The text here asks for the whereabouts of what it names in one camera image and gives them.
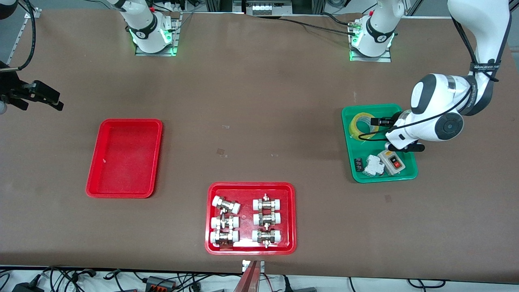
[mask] metal fitting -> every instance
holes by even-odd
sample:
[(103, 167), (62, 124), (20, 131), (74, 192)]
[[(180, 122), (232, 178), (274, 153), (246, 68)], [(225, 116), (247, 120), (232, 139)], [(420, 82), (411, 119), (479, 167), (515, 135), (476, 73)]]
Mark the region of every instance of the metal fitting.
[(225, 214), (221, 214), (220, 216), (211, 218), (211, 228), (229, 228), (232, 230), (233, 228), (238, 227), (240, 227), (240, 218), (237, 216), (229, 215), (229, 218), (225, 218)]
[(259, 200), (252, 200), (252, 209), (254, 211), (262, 211), (263, 209), (270, 209), (272, 212), (278, 211), (280, 209), (280, 202), (279, 199), (271, 200), (265, 194), (263, 198)]
[(263, 212), (260, 211), (259, 214), (253, 214), (252, 218), (254, 225), (263, 226), (265, 229), (268, 229), (271, 225), (281, 223), (281, 214), (279, 212), (263, 214)]
[(235, 201), (226, 201), (224, 197), (215, 196), (212, 203), (213, 207), (220, 209), (223, 213), (231, 212), (237, 214), (240, 211), (240, 204)]
[(240, 241), (240, 235), (238, 230), (229, 230), (229, 232), (216, 230), (211, 232), (210, 240), (213, 244), (232, 245), (234, 242)]
[(252, 231), (252, 241), (263, 243), (265, 248), (270, 244), (281, 241), (281, 232), (279, 230), (261, 231), (261, 229)]

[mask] red tray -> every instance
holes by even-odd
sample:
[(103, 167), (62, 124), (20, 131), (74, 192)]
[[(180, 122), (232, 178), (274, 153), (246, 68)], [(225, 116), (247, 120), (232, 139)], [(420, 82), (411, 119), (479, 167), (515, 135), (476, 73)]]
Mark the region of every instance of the red tray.
[[(272, 226), (281, 232), (281, 241), (276, 244), (264, 245), (252, 241), (252, 231), (259, 226), (254, 226), (252, 215), (252, 200), (262, 198), (267, 193), (269, 198), (280, 200), (281, 223)], [(236, 201), (241, 204), (238, 217), (240, 218), (240, 241), (235, 242), (231, 248), (219, 248), (209, 240), (211, 217), (220, 214), (220, 210), (212, 206), (215, 196), (225, 197), (227, 201)], [(289, 255), (297, 247), (295, 225), (295, 190), (287, 182), (215, 182), (209, 187), (207, 197), (206, 214), (206, 242), (204, 244), (208, 253), (212, 255)]]
[(99, 128), (86, 192), (95, 198), (146, 198), (153, 193), (162, 122), (110, 118)]

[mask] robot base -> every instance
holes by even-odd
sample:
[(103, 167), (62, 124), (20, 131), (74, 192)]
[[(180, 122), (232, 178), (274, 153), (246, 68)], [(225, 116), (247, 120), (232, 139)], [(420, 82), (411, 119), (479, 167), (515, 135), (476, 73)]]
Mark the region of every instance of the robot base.
[[(358, 28), (348, 27), (348, 32), (358, 33)], [(391, 62), (391, 52), (390, 47), (386, 49), (386, 51), (378, 56), (378, 57), (368, 57), (363, 55), (357, 50), (357, 48), (352, 46), (352, 43), (357, 42), (358, 38), (356, 36), (348, 35), (348, 43), (350, 47), (350, 61), (363, 61), (363, 62), (382, 62), (382, 63), (390, 63)]]
[(171, 18), (166, 16), (167, 19), (170, 19), (171, 22), (167, 22), (167, 29), (174, 29), (174, 31), (170, 34), (166, 34), (166, 37), (170, 37), (172, 39), (171, 43), (168, 44), (164, 49), (158, 51), (156, 53), (146, 53), (143, 52), (137, 45), (135, 46), (135, 55), (136, 56), (155, 56), (155, 57), (174, 57), (176, 56), (176, 51), (179, 47), (179, 38), (180, 38), (180, 26), (182, 25), (182, 15), (180, 13), (179, 18)]

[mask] floor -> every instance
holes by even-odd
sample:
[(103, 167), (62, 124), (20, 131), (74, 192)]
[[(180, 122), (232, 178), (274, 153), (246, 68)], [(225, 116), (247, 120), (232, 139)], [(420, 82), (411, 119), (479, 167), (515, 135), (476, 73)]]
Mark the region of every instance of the floor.
[[(30, 282), (35, 275), (38, 274), (38, 271), (11, 271), (10, 279), (7, 282), (2, 291), (12, 291), (14, 286), (18, 283)], [(117, 287), (115, 280), (104, 280), (103, 277), (107, 274), (107, 272), (98, 272), (94, 278), (89, 277), (81, 277), (78, 285), (85, 290), (85, 292), (112, 292), (112, 291), (120, 291)], [(58, 278), (58, 273), (55, 272), (54, 277), (52, 278), (53, 283)], [(157, 273), (137, 273), (140, 278), (155, 276), (162, 279), (168, 279), (171, 277), (176, 277), (177, 274), (157, 274)], [(285, 291), (285, 282), (281, 275), (268, 275), (270, 283), (272, 285), (272, 290), (268, 286), (268, 282), (264, 280), (264, 277), (261, 277), (259, 282), (259, 291), (258, 292), (271, 292), (271, 291)], [(138, 292), (145, 291), (145, 284), (142, 283), (133, 273), (126, 272), (120, 273), (118, 275), (118, 280), (120, 282), (121, 287), (124, 290), (133, 291), (131, 289), (137, 289)], [(315, 276), (288, 276), (291, 287), (293, 289), (303, 289), (314, 287), (318, 292), (351, 292), (351, 286), (348, 282), (348, 278), (343, 277), (315, 277)], [(0, 280), (0, 285), (5, 281), (5, 277)], [(236, 285), (238, 284), (239, 277), (237, 276), (227, 276), (227, 277), (218, 277), (212, 276), (206, 280), (201, 281), (201, 291), (202, 292), (211, 292), (211, 291), (221, 291), (224, 289), (225, 291), (233, 291)], [(45, 292), (51, 292), (51, 288), (49, 285), (49, 279), (45, 277), (41, 277), (38, 282), (38, 287), (44, 289)], [(357, 292), (421, 292), (422, 289), (417, 289), (411, 287), (406, 280), (401, 279), (381, 279), (381, 278), (352, 278), (352, 283)], [(419, 285), (417, 281), (412, 281), (413, 284)], [(426, 286), (438, 286), (441, 284), (440, 281), (423, 281)], [(60, 291), (64, 291), (64, 286), (62, 285)], [(69, 292), (72, 292), (72, 286), (68, 288)], [(435, 292), (460, 292), (460, 291), (470, 291), (470, 292), (518, 292), (519, 285), (513, 284), (488, 284), (488, 283), (467, 283), (467, 282), (447, 282), (445, 286), (439, 289), (434, 289)], [(184, 291), (178, 290), (178, 292), (188, 292), (188, 289)]]
[[(422, 6), (418, 9), (417, 15), (419, 16), (449, 16), (447, 6), (447, 0), (427, 0), (424, 1)], [(45, 9), (55, 8), (91, 8), (91, 9), (106, 9), (100, 3), (88, 2), (85, 0), (32, 0), (34, 6)], [(333, 12), (335, 14), (342, 14), (347, 12), (362, 12), (370, 5), (374, 4), (374, 0), (352, 0), (347, 8), (337, 10), (337, 8), (327, 6), (325, 11)], [(514, 15), (519, 19), (519, 9), (516, 10)], [(14, 15), (6, 20), (0, 20), (0, 60), (5, 62), (9, 58), (12, 50), (12, 45), (16, 40), (16, 36), (20, 30), (20, 26), (23, 23), (23, 16), (25, 12), (18, 8)], [(519, 51), (519, 20), (512, 22), (512, 29), (510, 32), (509, 46), (512, 51)], [(513, 52), (516, 64), (519, 64), (519, 52)], [(11, 291), (17, 283), (28, 282), (34, 277), (36, 271), (13, 271), (11, 272), (11, 279), (7, 283), (3, 291)], [(84, 288), (86, 291), (98, 291), (98, 292), (110, 292), (118, 291), (115, 281), (102, 280), (104, 273), (99, 273), (94, 279), (84, 280)], [(170, 274), (165, 274), (163, 277), (171, 277)], [(271, 279), (271, 283), (274, 291), (277, 289), (284, 290), (284, 281), (280, 276)], [(319, 292), (339, 292), (339, 291), (352, 291), (349, 286), (347, 278), (339, 277), (313, 277), (313, 276), (290, 276), (293, 288), (305, 288), (305, 287), (316, 287)], [(47, 281), (42, 277), (40, 281), (42, 288), (45, 291), (50, 291), (50, 286)], [(214, 291), (217, 289), (234, 290), (237, 277), (229, 277), (226, 279), (211, 277), (202, 282), (202, 291)], [(139, 291), (144, 290), (144, 284), (137, 280), (132, 274), (122, 274), (120, 282), (123, 288), (137, 288)], [(356, 291), (368, 292), (368, 291), (421, 291), (421, 289), (412, 288), (406, 282), (406, 280), (399, 279), (381, 279), (381, 278), (353, 278), (353, 283)], [(426, 285), (437, 285), (438, 282), (430, 281), (426, 282)], [(266, 281), (262, 281), (260, 284), (260, 291), (270, 291), (270, 288), (266, 285)], [(519, 292), (518, 285), (505, 285), (505, 284), (483, 284), (483, 283), (465, 283), (465, 282), (448, 282), (443, 288), (438, 289), (439, 292), (447, 291), (517, 291)]]

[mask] white floor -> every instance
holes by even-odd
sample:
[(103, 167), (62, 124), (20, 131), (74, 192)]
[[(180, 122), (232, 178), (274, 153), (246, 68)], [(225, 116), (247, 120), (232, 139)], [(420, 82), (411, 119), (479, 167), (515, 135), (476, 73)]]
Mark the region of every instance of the white floor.
[[(12, 291), (14, 286), (18, 283), (30, 282), (35, 275), (37, 275), (40, 271), (11, 271), (10, 279), (7, 285), (2, 289), (2, 292)], [(112, 280), (104, 280), (103, 277), (107, 274), (107, 272), (98, 272), (94, 278), (90, 278), (88, 276), (81, 276), (78, 285), (85, 292), (118, 292), (120, 291), (117, 287), (117, 284), (114, 279)], [(138, 273), (138, 276), (149, 277), (156, 276), (161, 278), (170, 278), (176, 277), (176, 274), (159, 274), (159, 273)], [(54, 272), (53, 281), (56, 281), (59, 277), (58, 272)], [(283, 277), (280, 275), (269, 275), (269, 277), (273, 277), (270, 279), (272, 284), (272, 290), (284, 291), (285, 284)], [(6, 277), (0, 278), (0, 286), (5, 281)], [(133, 273), (130, 272), (121, 272), (118, 275), (119, 282), (123, 289), (133, 290), (137, 289), (138, 292), (145, 291), (145, 284), (142, 283)], [(259, 292), (271, 292), (270, 287), (268, 286), (267, 281), (260, 281)], [(307, 287), (315, 287), (318, 292), (345, 292), (352, 291), (349, 286), (348, 279), (343, 277), (314, 277), (314, 276), (289, 276), (290, 283), (293, 289), (299, 288), (307, 288)], [(237, 276), (228, 276), (228, 277), (218, 277), (212, 276), (207, 278), (206, 280), (201, 281), (202, 292), (212, 292), (216, 290), (225, 289), (225, 291), (234, 291), (237, 283), (239, 281), (239, 277)], [(357, 292), (420, 292), (422, 289), (416, 289), (407, 283), (406, 280), (400, 279), (380, 279), (380, 278), (353, 278), (353, 285)], [(425, 285), (428, 286), (436, 286), (440, 282), (436, 281), (424, 281)], [(41, 277), (38, 282), (38, 287), (43, 289), (45, 292), (51, 292), (49, 279), (45, 277)], [(60, 287), (60, 291), (64, 291), (64, 283)], [(471, 291), (471, 292), (484, 292), (484, 291), (493, 291), (493, 292), (505, 292), (505, 291), (515, 291), (519, 292), (519, 285), (512, 284), (487, 284), (487, 283), (469, 283), (469, 282), (447, 282), (446, 285), (439, 289), (427, 289), (427, 291), (435, 291), (435, 292), (455, 292), (455, 291)], [(69, 292), (73, 292), (74, 288), (72, 285), (69, 285)]]

